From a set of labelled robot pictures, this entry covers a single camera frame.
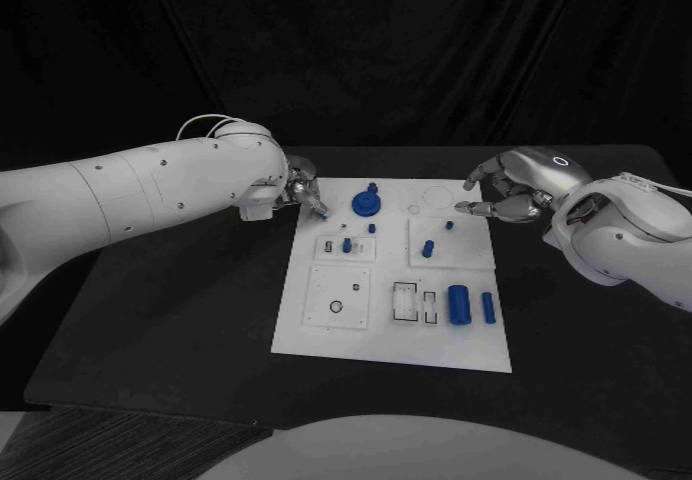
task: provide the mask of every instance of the table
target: table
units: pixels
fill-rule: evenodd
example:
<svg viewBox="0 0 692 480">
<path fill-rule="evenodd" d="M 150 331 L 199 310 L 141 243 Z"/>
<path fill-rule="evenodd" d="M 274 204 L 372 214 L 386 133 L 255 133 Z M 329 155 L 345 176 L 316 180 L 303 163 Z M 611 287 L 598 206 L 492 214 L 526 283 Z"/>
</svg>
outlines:
<svg viewBox="0 0 692 480">
<path fill-rule="evenodd" d="M 509 147 L 287 147 L 329 177 L 466 178 Z M 554 146 L 594 178 L 675 185 L 642 145 Z M 484 187 L 484 197 L 493 197 Z M 513 373 L 270 353 L 298 208 L 235 209 L 111 245 L 26 388 L 32 403 L 277 428 L 404 414 L 466 420 L 627 464 L 689 462 L 692 318 L 633 282 L 591 283 L 541 239 L 490 222 Z"/>
</svg>

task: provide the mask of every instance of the small blue part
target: small blue part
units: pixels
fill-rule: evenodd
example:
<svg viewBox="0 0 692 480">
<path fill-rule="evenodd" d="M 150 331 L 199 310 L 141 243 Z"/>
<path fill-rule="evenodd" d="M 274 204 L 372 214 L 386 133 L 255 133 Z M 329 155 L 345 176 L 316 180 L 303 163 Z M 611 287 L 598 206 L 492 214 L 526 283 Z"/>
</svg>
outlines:
<svg viewBox="0 0 692 480">
<path fill-rule="evenodd" d="M 433 249 L 435 248 L 435 242 L 428 240 L 425 242 L 425 246 L 422 247 L 422 256 L 430 258 L 433 256 Z"/>
<path fill-rule="evenodd" d="M 486 315 L 486 323 L 494 323 L 493 294 L 486 292 L 480 296 L 483 300 L 483 313 Z"/>
<path fill-rule="evenodd" d="M 447 289 L 450 298 L 450 322 L 454 325 L 471 323 L 471 304 L 469 302 L 469 288 L 464 285 L 453 285 Z"/>
<path fill-rule="evenodd" d="M 362 217 L 372 217 L 382 207 L 382 201 L 378 196 L 378 186 L 375 183 L 371 183 L 368 191 L 360 192 L 353 197 L 353 202 L 350 204 L 356 215 Z"/>
</svg>

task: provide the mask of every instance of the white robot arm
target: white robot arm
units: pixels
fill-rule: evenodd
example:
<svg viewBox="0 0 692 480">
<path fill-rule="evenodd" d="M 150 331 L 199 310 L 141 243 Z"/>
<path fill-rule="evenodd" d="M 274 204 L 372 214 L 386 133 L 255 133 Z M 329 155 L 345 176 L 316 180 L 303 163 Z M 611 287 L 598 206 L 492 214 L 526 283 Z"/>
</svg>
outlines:
<svg viewBox="0 0 692 480">
<path fill-rule="evenodd" d="M 261 125 L 212 116 L 234 120 L 215 138 L 0 173 L 0 324 L 50 271 L 111 243 L 231 206 L 245 221 L 296 203 L 327 214 L 310 161 Z"/>
<path fill-rule="evenodd" d="M 692 215 L 657 188 L 692 196 L 630 173 L 593 181 L 565 155 L 519 147 L 484 162 L 469 176 L 470 190 L 487 175 L 502 202 L 461 202 L 461 213 L 512 223 L 555 213 L 544 240 L 562 250 L 575 270 L 613 286 L 633 280 L 667 304 L 692 312 Z"/>
</svg>

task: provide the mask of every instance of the white round object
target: white round object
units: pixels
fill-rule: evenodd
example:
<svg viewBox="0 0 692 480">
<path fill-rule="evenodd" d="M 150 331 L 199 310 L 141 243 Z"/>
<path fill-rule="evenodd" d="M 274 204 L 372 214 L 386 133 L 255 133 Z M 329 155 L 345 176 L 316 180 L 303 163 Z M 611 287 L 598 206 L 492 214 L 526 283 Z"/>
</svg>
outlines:
<svg viewBox="0 0 692 480">
<path fill-rule="evenodd" d="M 422 199 L 430 207 L 444 210 L 454 203 L 454 194 L 447 188 L 435 186 L 425 190 Z"/>
<path fill-rule="evenodd" d="M 232 455 L 199 480 L 642 479 L 555 443 L 440 418 L 368 415 L 288 430 Z"/>
</svg>

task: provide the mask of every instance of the black backdrop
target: black backdrop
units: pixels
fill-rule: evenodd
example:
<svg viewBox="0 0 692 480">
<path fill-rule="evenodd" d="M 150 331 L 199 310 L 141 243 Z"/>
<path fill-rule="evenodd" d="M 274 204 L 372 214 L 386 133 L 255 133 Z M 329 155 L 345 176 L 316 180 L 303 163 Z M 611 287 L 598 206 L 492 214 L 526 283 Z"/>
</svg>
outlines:
<svg viewBox="0 0 692 480">
<path fill-rule="evenodd" d="M 284 145 L 643 143 L 691 186 L 680 2 L 3 8 L 3 170 L 172 140 L 190 116 L 219 112 L 264 124 Z M 0 408 L 36 408 L 23 386 L 97 256 L 56 270 L 0 327 Z"/>
</svg>

